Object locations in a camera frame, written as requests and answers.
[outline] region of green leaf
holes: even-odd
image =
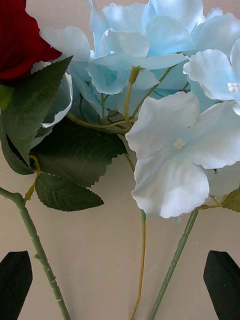
[[[31,143],[53,103],[70,61],[71,57],[53,63],[18,84],[11,103],[2,112],[6,134],[26,162]]]
[[[12,100],[14,88],[0,84],[0,109],[5,110]]]
[[[240,189],[236,189],[229,193],[221,206],[240,213]]]
[[[90,187],[112,158],[127,153],[117,134],[91,130],[64,118],[31,153],[43,172]]]
[[[24,163],[10,148],[9,141],[2,124],[2,118],[0,118],[0,140],[2,153],[12,170],[20,175],[33,174],[33,171],[27,166],[27,164]]]
[[[44,205],[61,211],[78,211],[104,204],[98,195],[84,186],[48,173],[40,174],[35,188]]]

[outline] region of white wall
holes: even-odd
[[[101,0],[100,8],[111,3]],[[118,0],[127,5],[131,1]],[[207,10],[222,7],[240,17],[237,0],[205,1]],[[89,7],[83,0],[28,0],[27,9],[40,26],[81,27],[89,36]],[[0,185],[24,194],[33,176],[20,176],[0,152]],[[27,205],[62,289],[72,320],[128,320],[135,303],[141,259],[141,214],[131,197],[134,178],[126,159],[113,160],[94,190],[105,205],[80,212],[59,212],[34,195]],[[0,198],[0,259],[9,251],[28,250],[33,283],[19,320],[61,320],[31,239],[15,205]],[[147,217],[146,265],[142,299],[135,320],[146,320],[181,237],[180,224]],[[156,320],[217,320],[203,281],[209,250],[227,251],[240,265],[240,214],[202,211],[189,237]]]

